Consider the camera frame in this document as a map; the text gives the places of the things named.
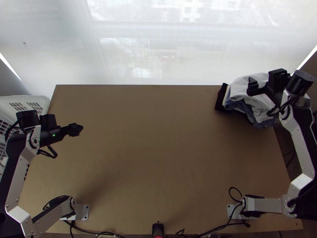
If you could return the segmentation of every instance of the brown tabletop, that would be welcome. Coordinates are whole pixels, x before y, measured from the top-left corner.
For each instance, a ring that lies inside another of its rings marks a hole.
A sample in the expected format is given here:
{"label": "brown tabletop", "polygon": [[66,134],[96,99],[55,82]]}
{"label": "brown tabletop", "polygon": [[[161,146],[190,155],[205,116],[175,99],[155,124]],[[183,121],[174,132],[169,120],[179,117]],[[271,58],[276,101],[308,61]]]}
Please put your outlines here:
{"label": "brown tabletop", "polygon": [[[84,129],[36,156],[20,205],[35,216],[59,195],[90,205],[89,230],[203,233],[228,220],[228,189],[277,198],[290,179],[274,130],[214,111],[219,86],[58,85],[49,113]],[[299,219],[264,214],[222,232],[301,229]],[[58,221],[48,232],[68,233]]]}

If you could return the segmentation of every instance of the white curtain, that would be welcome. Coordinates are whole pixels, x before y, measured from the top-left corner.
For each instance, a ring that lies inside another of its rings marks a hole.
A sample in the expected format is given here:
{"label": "white curtain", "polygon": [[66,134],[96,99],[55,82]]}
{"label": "white curtain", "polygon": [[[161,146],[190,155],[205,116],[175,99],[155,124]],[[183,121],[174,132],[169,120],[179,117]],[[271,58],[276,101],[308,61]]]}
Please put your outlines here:
{"label": "white curtain", "polygon": [[33,94],[56,84],[222,84],[293,72],[310,0],[1,0],[0,52]]}

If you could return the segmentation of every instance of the wire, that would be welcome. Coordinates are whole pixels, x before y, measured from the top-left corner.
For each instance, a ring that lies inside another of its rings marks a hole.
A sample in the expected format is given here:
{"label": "wire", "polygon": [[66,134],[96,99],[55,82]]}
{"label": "wire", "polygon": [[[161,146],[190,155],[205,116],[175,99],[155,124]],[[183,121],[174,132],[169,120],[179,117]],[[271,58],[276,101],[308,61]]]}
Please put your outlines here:
{"label": "wire", "polygon": [[238,193],[239,193],[239,194],[240,194],[240,196],[242,197],[241,192],[240,192],[240,191],[239,191],[239,189],[237,189],[236,187],[230,187],[230,188],[229,188],[229,195],[230,195],[230,197],[232,198],[232,200],[233,200],[233,201],[235,201],[235,202],[238,202],[238,203],[241,203],[241,204],[242,204],[242,202],[241,202],[241,201],[239,201],[239,200],[235,199],[235,198],[231,195],[231,190],[232,190],[232,189],[234,189],[234,190],[238,191]]}
{"label": "wire", "polygon": [[232,216],[233,216],[235,210],[236,210],[238,207],[242,206],[242,204],[243,204],[242,201],[239,201],[238,199],[234,198],[234,197],[231,195],[231,190],[233,190],[233,189],[236,190],[236,191],[240,194],[241,198],[243,198],[243,197],[242,197],[242,193],[239,191],[239,189],[237,189],[236,187],[230,187],[230,188],[229,188],[229,195],[230,195],[230,197],[232,198],[232,200],[234,200],[235,202],[237,202],[238,205],[236,205],[235,208],[232,210],[231,215],[229,216],[229,220],[227,221],[226,224],[221,225],[221,226],[218,226],[218,227],[216,227],[216,228],[214,228],[214,229],[212,229],[212,230],[209,230],[209,231],[206,231],[206,232],[204,232],[204,233],[197,234],[197,235],[194,235],[194,236],[192,236],[192,235],[184,235],[185,229],[181,229],[181,230],[179,230],[178,232],[176,232],[176,233],[174,234],[173,238],[179,238],[179,237],[183,237],[183,238],[201,238],[201,237],[203,237],[203,236],[205,236],[205,235],[208,235],[208,234],[210,234],[210,233],[212,233],[212,232],[219,231],[219,230],[222,230],[222,229],[224,229],[224,228],[226,228],[226,227],[228,227],[228,226],[235,226],[235,225],[245,225],[245,226],[248,227],[248,228],[251,227],[251,225],[250,225],[249,223],[246,223],[245,220],[242,220],[242,222],[239,222],[239,223],[230,223],[230,221],[232,220]]}
{"label": "wire", "polygon": [[50,145],[48,145],[47,148],[50,150],[50,152],[52,152],[52,155],[50,153],[48,153],[47,151],[41,150],[41,149],[38,149],[37,154],[45,155],[47,157],[55,159],[58,156],[56,151]]}
{"label": "wire", "polygon": [[68,224],[71,227],[71,229],[74,228],[75,230],[81,231],[83,233],[97,235],[96,238],[98,238],[100,235],[117,236],[117,237],[120,237],[120,238],[125,238],[122,235],[115,234],[115,233],[112,233],[112,232],[109,232],[109,231],[94,232],[94,231],[88,231],[88,230],[81,229],[81,228],[75,226],[75,221],[72,221],[71,223],[69,223],[68,221],[64,221],[64,222],[66,224]]}
{"label": "wire", "polygon": [[291,207],[293,206],[294,204],[296,204],[298,202],[298,200],[301,200],[303,197],[305,197],[310,191],[312,191],[317,185],[317,182],[315,182],[306,192],[304,192],[302,195],[296,197],[296,198],[293,198],[292,200],[290,200],[288,203],[287,203],[287,206],[288,207]]}
{"label": "wire", "polygon": [[[281,108],[278,108],[277,105],[275,105],[271,110],[269,110],[266,115],[269,116],[269,117],[279,117],[279,113],[281,112],[282,114],[284,114],[284,109],[290,105],[290,104],[293,104],[295,103],[296,101],[298,100],[298,97],[295,97],[295,98],[291,98],[290,100],[288,100],[287,102],[285,102]],[[287,111],[287,115],[282,119],[282,120],[286,120],[288,118],[290,114],[290,110]]]}
{"label": "wire", "polygon": [[13,123],[13,125],[10,126],[10,127],[7,129],[7,131],[6,131],[5,135],[4,135],[4,140],[5,140],[5,142],[7,142],[8,138],[9,138],[9,133],[10,133],[10,131],[12,131],[13,128],[14,128],[16,125],[17,125],[17,121],[16,121],[15,123]]}
{"label": "wire", "polygon": [[286,153],[286,154],[284,154],[284,155],[282,155],[282,156],[284,157],[284,156],[287,156],[287,155],[293,153],[293,152],[294,152],[294,149],[295,149],[295,146],[293,146],[293,148],[292,148],[292,150],[291,150],[290,152],[288,152],[288,153]]}
{"label": "wire", "polygon": [[71,226],[69,227],[69,234],[71,234],[71,238],[74,238],[73,232],[72,232],[72,228],[73,228],[73,224],[74,222],[71,222]]}
{"label": "wire", "polygon": [[287,162],[286,168],[290,165],[290,163],[292,162],[292,160],[295,158],[295,155],[296,155],[296,151],[294,151],[292,158]]}

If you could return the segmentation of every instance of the white cloth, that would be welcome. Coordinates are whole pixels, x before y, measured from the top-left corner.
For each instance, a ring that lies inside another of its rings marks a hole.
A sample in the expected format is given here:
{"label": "white cloth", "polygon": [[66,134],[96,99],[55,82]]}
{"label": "white cloth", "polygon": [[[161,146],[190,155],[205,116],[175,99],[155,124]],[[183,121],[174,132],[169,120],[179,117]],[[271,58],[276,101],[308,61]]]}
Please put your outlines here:
{"label": "white cloth", "polygon": [[257,73],[239,77],[228,86],[225,98],[227,98],[227,94],[230,91],[229,98],[231,101],[240,101],[243,99],[246,104],[251,105],[253,115],[258,123],[262,123],[263,121],[272,119],[272,117],[268,117],[266,113],[271,110],[275,106],[275,104],[266,94],[261,94],[253,97],[246,94],[249,77],[257,80],[259,88],[263,87],[265,83],[269,80],[268,73]]}

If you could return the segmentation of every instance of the black cable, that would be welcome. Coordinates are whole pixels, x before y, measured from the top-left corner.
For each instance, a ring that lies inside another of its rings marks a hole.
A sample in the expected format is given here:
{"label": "black cable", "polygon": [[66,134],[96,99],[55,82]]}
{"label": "black cable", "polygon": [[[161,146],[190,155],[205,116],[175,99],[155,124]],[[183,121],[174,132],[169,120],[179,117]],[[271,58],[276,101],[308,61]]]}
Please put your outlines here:
{"label": "black cable", "polygon": [[292,148],[292,150],[291,150],[290,152],[288,152],[288,153],[286,153],[286,154],[284,154],[284,155],[282,155],[282,156],[284,157],[284,156],[287,156],[287,155],[289,155],[289,154],[292,154],[293,151],[294,151],[294,149],[295,149],[295,146],[293,146],[293,148]]}
{"label": "black cable", "polygon": [[93,232],[93,231],[88,231],[88,230],[81,229],[81,228],[75,226],[75,221],[72,221],[72,223],[69,223],[68,221],[64,221],[64,222],[66,224],[68,224],[69,226],[71,226],[71,228],[74,228],[75,230],[78,230],[78,231],[81,231],[81,232],[87,233],[87,234],[97,235],[96,238],[99,237],[100,235],[117,236],[117,237],[120,237],[120,238],[125,238],[122,235],[115,234],[115,233],[112,233],[112,232],[109,232],[109,231]]}
{"label": "black cable", "polygon": [[231,195],[231,190],[232,189],[235,189],[236,191],[238,191],[238,193],[240,194],[240,196],[242,197],[242,194],[241,194],[241,192],[239,191],[239,189],[237,189],[236,187],[230,187],[229,188],[229,195],[230,195],[230,197],[232,198],[232,200],[233,201],[235,201],[235,202],[238,202],[238,203],[241,203],[242,204],[242,202],[241,201],[239,201],[239,200],[237,200],[237,199],[235,199],[232,195]]}
{"label": "black cable", "polygon": [[287,203],[287,206],[288,207],[291,207],[293,206],[294,204],[296,204],[298,202],[298,200],[301,200],[303,197],[305,197],[310,191],[312,191],[317,185],[317,182],[315,182],[306,192],[304,192],[302,195],[296,197],[296,198],[293,198],[292,200],[290,200],[288,203]]}
{"label": "black cable", "polygon": [[[279,113],[281,112],[282,114],[284,114],[284,109],[290,105],[295,103],[298,100],[298,97],[295,98],[291,98],[290,100],[288,100],[287,102],[285,102],[277,112],[273,113],[276,109],[278,109],[278,106],[275,105],[271,110],[269,110],[266,115],[269,117],[279,117]],[[286,120],[288,118],[290,114],[290,110],[287,111],[287,115],[282,119],[282,120]]]}
{"label": "black cable", "polygon": [[72,233],[72,228],[73,228],[73,221],[71,222],[71,226],[69,227],[69,234],[71,234],[71,238],[74,238],[74,235]]}
{"label": "black cable", "polygon": [[10,126],[10,127],[7,129],[7,131],[6,131],[5,135],[4,135],[4,140],[5,140],[5,142],[7,142],[7,140],[8,140],[10,131],[12,131],[13,128],[14,128],[16,125],[17,125],[17,121],[16,121],[15,123],[13,123],[13,125]]}
{"label": "black cable", "polygon": [[205,235],[208,235],[208,234],[210,234],[210,233],[212,233],[212,232],[222,230],[222,229],[226,228],[227,226],[245,225],[245,226],[248,227],[248,228],[251,227],[251,225],[248,224],[248,223],[246,223],[244,220],[242,220],[242,222],[240,222],[240,223],[231,223],[231,224],[229,224],[230,221],[231,221],[231,219],[232,219],[233,213],[234,213],[235,210],[236,210],[239,206],[241,206],[241,205],[242,205],[242,203],[235,206],[235,208],[232,210],[232,213],[231,213],[231,215],[229,216],[229,220],[227,221],[226,224],[221,225],[221,226],[218,226],[218,227],[216,227],[216,228],[214,228],[214,229],[212,229],[212,230],[206,231],[206,232],[204,232],[204,233],[202,233],[202,234],[199,234],[199,235],[196,236],[196,238],[200,238],[200,237],[203,237],[203,236],[205,236]]}
{"label": "black cable", "polygon": [[47,157],[55,159],[57,157],[56,151],[50,145],[48,145],[47,148],[50,150],[50,152],[52,152],[52,154],[48,153],[45,150],[41,150],[41,149],[38,149],[37,154],[45,155]]}
{"label": "black cable", "polygon": [[290,165],[290,163],[292,162],[292,160],[295,158],[295,155],[296,155],[296,151],[294,151],[294,154],[293,154],[292,158],[287,162],[286,168]]}

